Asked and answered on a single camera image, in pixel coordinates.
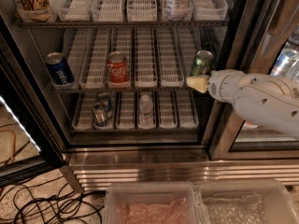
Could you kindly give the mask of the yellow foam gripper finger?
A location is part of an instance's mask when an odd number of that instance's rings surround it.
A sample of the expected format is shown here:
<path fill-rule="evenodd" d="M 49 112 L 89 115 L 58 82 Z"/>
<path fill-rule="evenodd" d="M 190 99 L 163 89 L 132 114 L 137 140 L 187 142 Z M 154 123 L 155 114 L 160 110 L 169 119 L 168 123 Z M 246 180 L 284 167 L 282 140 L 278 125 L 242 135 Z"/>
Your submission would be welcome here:
<path fill-rule="evenodd" d="M 186 78 L 186 84 L 201 93 L 206 93 L 208 80 L 207 75 L 191 76 Z"/>

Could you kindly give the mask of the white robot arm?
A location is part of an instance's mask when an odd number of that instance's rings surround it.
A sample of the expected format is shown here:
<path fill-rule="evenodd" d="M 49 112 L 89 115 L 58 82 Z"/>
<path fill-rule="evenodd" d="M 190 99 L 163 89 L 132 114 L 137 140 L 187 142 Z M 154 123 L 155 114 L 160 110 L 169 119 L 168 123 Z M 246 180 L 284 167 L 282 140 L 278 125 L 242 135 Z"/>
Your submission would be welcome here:
<path fill-rule="evenodd" d="M 234 69 L 186 78 L 189 87 L 231 104 L 245 121 L 299 139 L 299 83 L 289 77 Z"/>

